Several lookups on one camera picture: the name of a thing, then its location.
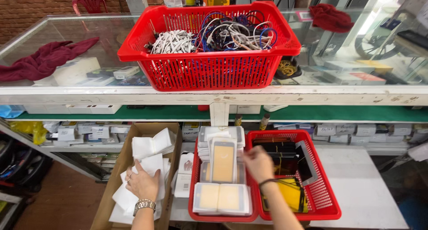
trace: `wooden floor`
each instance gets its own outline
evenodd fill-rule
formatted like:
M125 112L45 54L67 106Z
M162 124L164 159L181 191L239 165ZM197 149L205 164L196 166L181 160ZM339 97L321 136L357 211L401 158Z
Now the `wooden floor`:
M88 230L106 185L54 162L14 230Z

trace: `white table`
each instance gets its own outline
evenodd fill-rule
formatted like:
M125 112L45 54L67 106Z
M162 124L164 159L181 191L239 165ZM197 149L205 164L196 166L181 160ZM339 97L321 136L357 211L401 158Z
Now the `white table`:
M367 151L360 146L318 145L317 153L342 210L339 220L311 221L311 227L408 229L397 204ZM193 221L187 198L174 198L171 221ZM253 224L272 224L258 217Z

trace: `glass countertop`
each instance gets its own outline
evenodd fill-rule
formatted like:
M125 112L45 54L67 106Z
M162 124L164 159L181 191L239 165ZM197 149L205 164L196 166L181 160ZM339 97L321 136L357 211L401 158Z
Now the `glass countertop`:
M326 64L326 62L333 61L333 65L341 65L341 63L354 64L357 60L371 60L365 63L371 64L370 68L375 70L367 69L363 72L373 74L375 78L385 78L384 76L388 75L386 81L382 80L384 83L381 85L428 83L426 60L428 51L396 35L397 32L407 29L412 29L421 35L428 33L414 15L400 13L398 19L401 20L401 24L389 30L380 25L394 14L396 8L340 10L348 13L352 22L355 22L348 33L332 33L312 27L312 21L305 21L300 17L302 13L307 12L307 9L282 12L302 44L300 55L295 57L302 73L290 79L274 78L272 85L276 87L278 85L284 85L284 87L286 85L369 85L372 80L353 81L346 78L338 79L340 78L338 76L332 78L330 73L325 71L330 72L332 69L331 63ZM139 16L139 14L87 14L47 16L41 19L0 48L0 65L10 66L18 59L33 54L39 47L53 41L79 42L93 37L100 37L100 40L78 58L57 67L52 76L38 81L0 82L0 86L150 85L141 71L128 82L115 79L111 73L106 73L106 71L113 72L128 66L138 67L136 62L119 61L117 51ZM98 71L97 74L99 74L100 68L102 77L94 76L92 73Z

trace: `wristwatch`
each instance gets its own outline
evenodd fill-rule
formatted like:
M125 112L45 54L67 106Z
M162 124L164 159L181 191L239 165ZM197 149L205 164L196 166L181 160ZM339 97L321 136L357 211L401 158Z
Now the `wristwatch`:
M153 213L156 211L156 203L154 201L149 199L138 200L138 202L135 204L134 217L136 215L136 212L144 207L150 207L151 209L153 209Z

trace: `red plastic chair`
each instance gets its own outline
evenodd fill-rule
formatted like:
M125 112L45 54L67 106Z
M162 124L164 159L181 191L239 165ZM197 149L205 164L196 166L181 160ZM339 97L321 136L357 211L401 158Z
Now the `red plastic chair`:
M88 11L89 14L100 14L101 13L100 4L103 3L106 13L108 13L106 0L73 0L72 6L75 14L80 15L79 8L78 8L79 3L86 8L86 11Z

